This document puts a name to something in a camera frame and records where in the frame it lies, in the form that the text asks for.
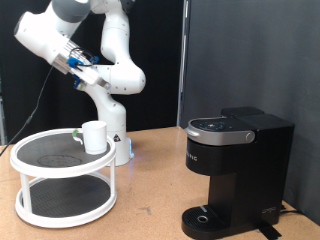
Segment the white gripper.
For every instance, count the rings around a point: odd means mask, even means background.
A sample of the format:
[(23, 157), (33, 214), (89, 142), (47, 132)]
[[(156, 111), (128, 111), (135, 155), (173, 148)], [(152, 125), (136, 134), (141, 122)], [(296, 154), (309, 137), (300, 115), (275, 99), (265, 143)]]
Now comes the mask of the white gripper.
[(83, 66), (78, 65), (74, 70), (74, 74), (77, 75), (80, 79), (86, 82), (89, 85), (95, 86), (99, 85), (106, 90), (111, 89), (111, 84), (105, 81), (101, 74), (98, 72), (97, 68), (94, 66)]

